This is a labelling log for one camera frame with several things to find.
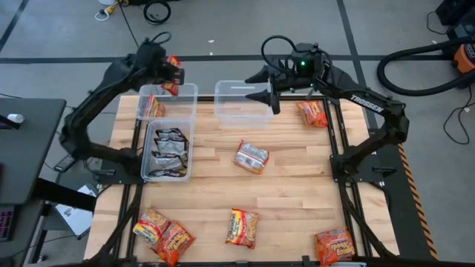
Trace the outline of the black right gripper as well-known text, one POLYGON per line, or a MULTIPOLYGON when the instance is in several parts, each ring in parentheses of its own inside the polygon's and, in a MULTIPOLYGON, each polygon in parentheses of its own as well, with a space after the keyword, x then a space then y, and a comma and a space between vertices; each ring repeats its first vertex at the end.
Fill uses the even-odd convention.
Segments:
POLYGON ((256 74, 245 80, 245 83, 265 83, 270 84, 270 92, 262 90, 257 93, 249 93, 245 95, 246 99, 270 105, 274 114, 281 112, 280 95, 285 91, 300 90, 311 88, 315 83, 315 75, 317 71, 311 68, 290 69, 287 73, 278 70, 275 67, 264 65, 256 74))

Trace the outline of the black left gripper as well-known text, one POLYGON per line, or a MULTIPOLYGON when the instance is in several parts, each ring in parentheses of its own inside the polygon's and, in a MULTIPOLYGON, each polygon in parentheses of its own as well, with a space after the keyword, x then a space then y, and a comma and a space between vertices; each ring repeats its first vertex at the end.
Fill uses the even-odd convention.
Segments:
POLYGON ((151 84, 163 84, 173 82, 176 85, 183 85, 185 81, 185 70, 171 65, 166 57, 166 49, 159 43, 146 39, 142 43, 142 59, 145 61, 144 68, 146 79, 151 84))

